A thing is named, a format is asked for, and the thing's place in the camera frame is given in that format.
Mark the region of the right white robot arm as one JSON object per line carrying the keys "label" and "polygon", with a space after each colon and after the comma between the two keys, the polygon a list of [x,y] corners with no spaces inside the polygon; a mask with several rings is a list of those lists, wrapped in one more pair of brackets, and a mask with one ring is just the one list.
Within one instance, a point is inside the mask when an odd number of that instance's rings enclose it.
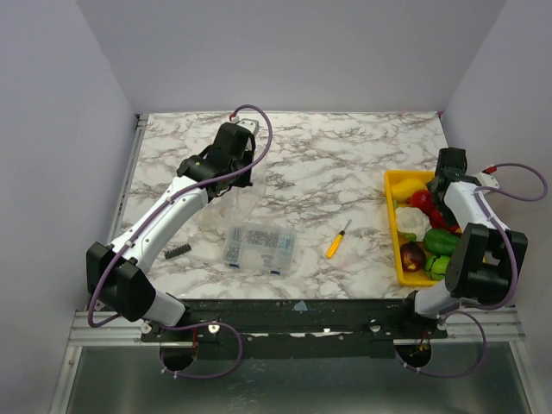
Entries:
{"label": "right white robot arm", "polygon": [[489,172],[467,174],[465,150],[439,151],[428,189],[445,221],[456,223],[461,236],[444,280],[415,292],[413,308],[398,314],[398,331],[409,338],[428,328],[428,318],[461,308],[495,311],[508,304],[528,246],[526,235],[511,230],[485,199],[487,192],[500,191],[499,182]]}

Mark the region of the red apple toy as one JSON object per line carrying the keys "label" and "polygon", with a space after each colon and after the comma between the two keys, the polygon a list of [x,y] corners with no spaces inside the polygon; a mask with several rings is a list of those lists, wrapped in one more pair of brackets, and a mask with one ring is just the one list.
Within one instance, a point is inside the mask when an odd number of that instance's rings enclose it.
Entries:
{"label": "red apple toy", "polygon": [[435,209],[431,192],[428,190],[415,191],[410,196],[409,206],[420,209],[426,215]]}

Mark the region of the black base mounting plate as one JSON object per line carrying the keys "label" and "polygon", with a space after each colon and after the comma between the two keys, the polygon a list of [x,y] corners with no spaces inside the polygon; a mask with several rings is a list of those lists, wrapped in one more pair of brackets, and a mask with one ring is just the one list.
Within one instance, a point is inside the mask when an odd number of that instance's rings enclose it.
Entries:
{"label": "black base mounting plate", "polygon": [[447,336],[408,298],[192,299],[185,306],[179,330],[155,326],[142,341],[173,359],[387,359],[395,342]]}

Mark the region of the clear screw organizer box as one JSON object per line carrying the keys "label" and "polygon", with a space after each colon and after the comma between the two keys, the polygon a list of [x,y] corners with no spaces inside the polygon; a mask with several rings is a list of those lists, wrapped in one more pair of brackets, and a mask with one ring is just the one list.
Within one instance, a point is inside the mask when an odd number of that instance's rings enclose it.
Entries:
{"label": "clear screw organizer box", "polygon": [[240,223],[229,228],[222,253],[228,267],[287,275],[292,268],[297,231]]}

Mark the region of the large green pepper toy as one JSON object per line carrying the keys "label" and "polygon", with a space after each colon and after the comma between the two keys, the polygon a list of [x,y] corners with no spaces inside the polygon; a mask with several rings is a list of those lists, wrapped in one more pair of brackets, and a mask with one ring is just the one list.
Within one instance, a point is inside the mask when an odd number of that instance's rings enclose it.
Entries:
{"label": "large green pepper toy", "polygon": [[430,229],[424,237],[425,249],[432,254],[451,256],[456,250],[460,238],[442,229]]}

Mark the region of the dark purple onion toy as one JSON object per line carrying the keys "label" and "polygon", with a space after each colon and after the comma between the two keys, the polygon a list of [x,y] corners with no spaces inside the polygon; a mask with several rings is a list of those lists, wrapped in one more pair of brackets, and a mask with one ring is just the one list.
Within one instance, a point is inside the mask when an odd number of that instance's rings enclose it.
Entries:
{"label": "dark purple onion toy", "polygon": [[409,241],[399,248],[402,269],[408,273],[414,273],[426,264],[426,254],[415,241]]}

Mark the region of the black toothed plastic part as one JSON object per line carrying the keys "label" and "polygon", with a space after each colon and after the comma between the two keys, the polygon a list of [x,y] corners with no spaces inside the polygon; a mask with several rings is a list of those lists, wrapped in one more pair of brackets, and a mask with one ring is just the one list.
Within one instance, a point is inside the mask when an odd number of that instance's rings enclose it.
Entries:
{"label": "black toothed plastic part", "polygon": [[191,246],[186,243],[175,248],[171,248],[165,252],[165,259],[170,260],[176,257],[179,257],[183,254],[186,254],[191,251]]}

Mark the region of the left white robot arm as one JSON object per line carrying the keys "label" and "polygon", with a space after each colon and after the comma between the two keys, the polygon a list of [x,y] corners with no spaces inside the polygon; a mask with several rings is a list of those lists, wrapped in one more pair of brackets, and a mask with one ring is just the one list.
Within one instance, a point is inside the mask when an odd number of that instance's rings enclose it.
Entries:
{"label": "left white robot arm", "polygon": [[258,131],[258,122],[251,119],[224,123],[212,144],[181,162],[163,196],[137,223],[108,245],[96,242],[88,249],[91,310],[102,302],[130,322],[160,323],[174,341],[190,334],[184,303],[154,288],[147,274],[186,221],[232,188],[251,186]]}

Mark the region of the clear zip top bag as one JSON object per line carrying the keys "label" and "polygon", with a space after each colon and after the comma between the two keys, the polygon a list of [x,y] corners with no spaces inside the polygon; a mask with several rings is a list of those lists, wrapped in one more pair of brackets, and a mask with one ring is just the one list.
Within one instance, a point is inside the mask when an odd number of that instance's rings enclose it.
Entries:
{"label": "clear zip top bag", "polygon": [[251,171],[252,185],[247,188],[234,188],[219,198],[214,212],[217,224],[243,222],[263,199],[267,185],[267,164],[261,162]]}

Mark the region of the yellow plastic tray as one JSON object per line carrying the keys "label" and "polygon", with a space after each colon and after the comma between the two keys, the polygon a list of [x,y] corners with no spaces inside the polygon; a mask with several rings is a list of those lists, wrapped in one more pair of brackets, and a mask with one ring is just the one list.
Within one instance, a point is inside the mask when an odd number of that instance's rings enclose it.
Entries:
{"label": "yellow plastic tray", "polygon": [[[389,227],[392,236],[397,281],[402,286],[408,286],[412,288],[430,287],[435,285],[439,281],[431,280],[424,271],[424,268],[414,273],[408,273],[402,269],[399,248],[401,245],[407,242],[417,242],[422,250],[425,252],[427,259],[433,254],[425,249],[425,246],[423,244],[425,235],[423,237],[417,237],[413,234],[403,234],[398,232],[395,221],[395,210],[398,207],[410,207],[410,198],[408,198],[405,202],[398,202],[394,200],[391,195],[391,186],[397,184],[404,179],[420,179],[427,185],[433,178],[433,172],[425,171],[388,170],[384,173],[384,193],[386,197],[386,210],[388,213]],[[461,228],[458,232],[453,234],[457,235],[460,238]]]}

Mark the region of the red bell pepper toy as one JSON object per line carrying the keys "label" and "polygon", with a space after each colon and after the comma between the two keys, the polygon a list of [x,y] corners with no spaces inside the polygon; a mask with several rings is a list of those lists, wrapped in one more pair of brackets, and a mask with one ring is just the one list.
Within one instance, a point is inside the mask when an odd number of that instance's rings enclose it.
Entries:
{"label": "red bell pepper toy", "polygon": [[450,233],[456,233],[460,230],[458,225],[449,225],[445,221],[442,213],[437,209],[433,208],[428,214],[430,225],[433,229],[441,229],[448,231]]}

